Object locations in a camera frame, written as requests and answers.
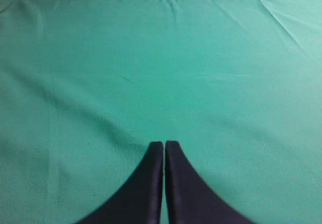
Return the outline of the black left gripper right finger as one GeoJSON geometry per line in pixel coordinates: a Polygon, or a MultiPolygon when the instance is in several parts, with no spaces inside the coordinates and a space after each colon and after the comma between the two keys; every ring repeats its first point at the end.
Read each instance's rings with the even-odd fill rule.
{"type": "Polygon", "coordinates": [[[165,190],[169,223],[253,223],[206,184],[177,141],[166,142],[165,190]]]}

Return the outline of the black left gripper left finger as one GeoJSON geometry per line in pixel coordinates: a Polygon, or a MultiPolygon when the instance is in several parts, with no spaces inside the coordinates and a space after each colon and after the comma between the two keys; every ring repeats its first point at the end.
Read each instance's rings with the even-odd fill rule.
{"type": "Polygon", "coordinates": [[[160,223],[163,160],[163,143],[151,142],[124,184],[78,223],[160,223]]]}

